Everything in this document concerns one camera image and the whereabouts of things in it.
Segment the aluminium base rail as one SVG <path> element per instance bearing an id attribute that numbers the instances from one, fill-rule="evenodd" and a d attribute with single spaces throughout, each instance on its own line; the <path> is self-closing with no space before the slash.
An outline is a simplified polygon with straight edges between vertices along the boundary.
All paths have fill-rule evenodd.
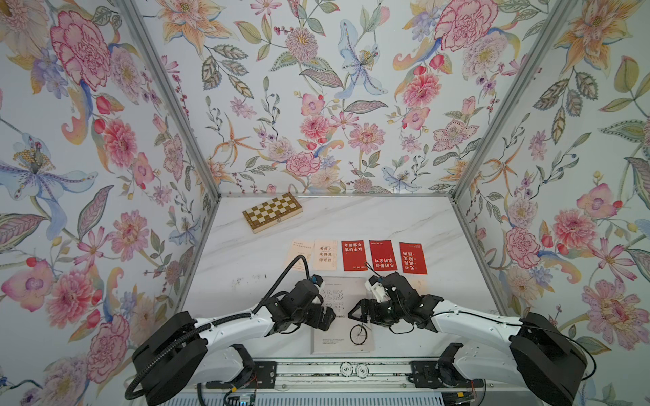
<path id="1" fill-rule="evenodd" d="M 194 377 L 151 372 L 141 405 L 540 405 L 483 379 L 443 381 L 434 359 L 248 359 L 203 364 Z"/>

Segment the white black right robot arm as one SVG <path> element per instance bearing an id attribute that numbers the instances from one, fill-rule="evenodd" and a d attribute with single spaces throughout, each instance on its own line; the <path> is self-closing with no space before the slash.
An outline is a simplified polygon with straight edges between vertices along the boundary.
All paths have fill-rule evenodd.
<path id="1" fill-rule="evenodd" d="M 372 294 L 348 317 L 362 324 L 392 328 L 404 321 L 416 329 L 459 337 L 431 365 L 415 366 L 416 385 L 462 387 L 495 381 L 525 387 L 549 405 L 571 405 L 585 380 L 588 353 L 546 318 L 523 318 L 473 311 L 431 294 L 419 294 L 397 272 L 371 277 Z"/>

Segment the aluminium corner post left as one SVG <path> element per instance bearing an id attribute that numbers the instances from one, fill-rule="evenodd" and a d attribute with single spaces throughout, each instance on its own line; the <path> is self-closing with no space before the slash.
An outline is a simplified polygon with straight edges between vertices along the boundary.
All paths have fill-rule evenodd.
<path id="1" fill-rule="evenodd" d="M 173 82 L 169 79 L 166 69 L 164 69 L 164 64 L 144 23 L 144 18 L 134 1 L 117 0 L 116 3 L 118 10 L 122 13 L 129 27 L 131 35 L 135 39 L 136 45 L 142 51 L 147 69 L 150 70 L 155 84 L 160 89 L 160 96 L 164 102 L 164 106 L 168 109 L 174 123 L 179 128 L 181 138 L 186 142 L 190 156 L 196 164 L 196 169 L 202 184 L 211 198 L 216 203 L 219 203 L 221 194 L 218 191 L 218 186 L 216 186 L 205 157 L 201 153 L 201 148 L 192 131 L 191 123 L 182 108 L 181 102 L 175 95 Z"/>

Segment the beige card gold characters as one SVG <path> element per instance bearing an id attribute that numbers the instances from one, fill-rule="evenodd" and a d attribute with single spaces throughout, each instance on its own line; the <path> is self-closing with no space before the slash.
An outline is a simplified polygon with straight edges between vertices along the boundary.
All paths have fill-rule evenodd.
<path id="1" fill-rule="evenodd" d="M 302 255 L 309 262 L 313 254 L 314 241 L 313 240 L 293 240 L 289 248 L 286 264 L 289 265 L 297 256 Z M 306 267 L 302 260 L 298 260 L 292 267 L 293 271 L 304 272 Z"/>

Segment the beige card red characters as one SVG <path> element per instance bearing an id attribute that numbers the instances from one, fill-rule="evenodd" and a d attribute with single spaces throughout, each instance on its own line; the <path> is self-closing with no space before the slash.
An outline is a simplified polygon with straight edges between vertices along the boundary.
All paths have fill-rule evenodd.
<path id="1" fill-rule="evenodd" d="M 338 268 L 338 242 L 336 240 L 316 240 L 311 264 L 315 271 L 336 271 Z"/>

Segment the wooden folding chess board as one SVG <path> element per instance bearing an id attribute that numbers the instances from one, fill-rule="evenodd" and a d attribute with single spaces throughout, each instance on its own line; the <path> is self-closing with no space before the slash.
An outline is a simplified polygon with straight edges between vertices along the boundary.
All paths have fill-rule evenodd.
<path id="1" fill-rule="evenodd" d="M 291 194 L 286 193 L 272 200 L 243 211 L 245 221 L 253 233 L 261 233 L 303 212 L 303 207 Z"/>

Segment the aluminium corner post right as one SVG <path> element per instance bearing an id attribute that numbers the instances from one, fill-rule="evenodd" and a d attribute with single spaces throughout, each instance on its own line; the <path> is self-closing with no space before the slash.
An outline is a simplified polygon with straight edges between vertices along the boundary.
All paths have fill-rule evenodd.
<path id="1" fill-rule="evenodd" d="M 494 115 L 494 119 L 487 127 L 486 134 L 477 144 L 477 149 L 469 159 L 463 175 L 456 183 L 453 192 L 449 194 L 449 198 L 453 203 L 458 203 L 463 194 L 469 189 L 472 179 L 474 179 L 477 170 L 482 165 L 482 160 L 484 159 L 483 156 L 489 151 L 495 138 L 501 132 L 503 124 L 507 121 L 511 113 L 514 112 L 515 107 L 521 100 L 526 88 L 533 81 L 533 77 L 537 72 L 539 64 L 548 53 L 551 47 L 551 42 L 562 28 L 562 25 L 566 22 L 567 14 L 570 13 L 571 10 L 572 6 L 570 5 L 570 1 L 557 1 L 555 6 L 551 9 L 544 25 L 542 26 L 542 30 L 533 43 L 527 61 L 523 64 L 511 87 L 505 93 L 501 106 Z"/>

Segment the aluminium corner post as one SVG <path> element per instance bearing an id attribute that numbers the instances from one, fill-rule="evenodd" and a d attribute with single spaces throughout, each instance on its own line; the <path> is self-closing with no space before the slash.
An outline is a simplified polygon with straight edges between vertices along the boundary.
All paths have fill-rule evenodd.
<path id="1" fill-rule="evenodd" d="M 131 35 L 135 39 L 136 45 L 142 51 L 147 69 L 150 70 L 155 84 L 160 89 L 160 96 L 164 102 L 164 106 L 168 109 L 174 123 L 179 128 L 181 138 L 186 142 L 190 156 L 196 164 L 196 169 L 202 184 L 211 198 L 216 203 L 219 203 L 221 194 L 218 191 L 218 186 L 216 186 L 205 157 L 201 153 L 201 148 L 192 131 L 191 123 L 182 108 L 181 102 L 175 95 L 173 82 L 169 79 L 166 69 L 164 69 L 164 64 L 144 23 L 144 18 L 134 1 L 117 0 L 116 3 L 118 10 L 122 13 L 129 27 Z"/>
<path id="2" fill-rule="evenodd" d="M 570 1 L 557 1 L 555 6 L 551 9 L 544 25 L 542 26 L 542 30 L 533 43 L 527 61 L 523 64 L 511 87 L 505 93 L 501 106 L 494 115 L 494 119 L 487 127 L 486 134 L 477 144 L 477 149 L 469 159 L 463 175 L 456 183 L 453 192 L 449 194 L 449 198 L 453 203 L 458 203 L 463 194 L 469 189 L 472 179 L 474 179 L 477 170 L 482 165 L 482 160 L 484 159 L 483 156 L 489 151 L 495 138 L 501 132 L 503 124 L 507 121 L 511 113 L 514 112 L 515 107 L 521 100 L 526 88 L 533 81 L 533 77 L 537 72 L 539 64 L 548 53 L 551 47 L 551 42 L 562 28 L 562 25 L 566 22 L 567 14 L 570 13 L 571 10 L 572 6 L 570 5 Z"/>

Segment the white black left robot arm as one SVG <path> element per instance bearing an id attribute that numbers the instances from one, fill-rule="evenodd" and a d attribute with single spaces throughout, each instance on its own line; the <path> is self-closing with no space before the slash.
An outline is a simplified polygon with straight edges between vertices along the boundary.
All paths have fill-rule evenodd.
<path id="1" fill-rule="evenodd" d="M 217 382 L 230 392 L 245 387 L 256 374 L 246 341 L 291 334 L 301 326 L 322 332 L 331 327 L 336 315 L 323 302 L 322 282 L 315 276 L 289 292 L 270 289 L 254 308 L 228 316 L 174 315 L 133 353 L 136 374 L 125 399 L 160 405 L 188 386 Z"/>

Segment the white photo album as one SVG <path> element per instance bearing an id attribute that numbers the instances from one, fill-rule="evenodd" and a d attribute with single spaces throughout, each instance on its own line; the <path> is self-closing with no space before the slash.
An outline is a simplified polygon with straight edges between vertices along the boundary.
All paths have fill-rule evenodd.
<path id="1" fill-rule="evenodd" d="M 324 304 L 336 316 L 328 331 L 314 330 L 311 335 L 313 355 L 371 353 L 375 350 L 372 328 L 348 318 L 362 299 L 369 298 L 365 280 L 357 277 L 325 277 L 321 287 Z"/>

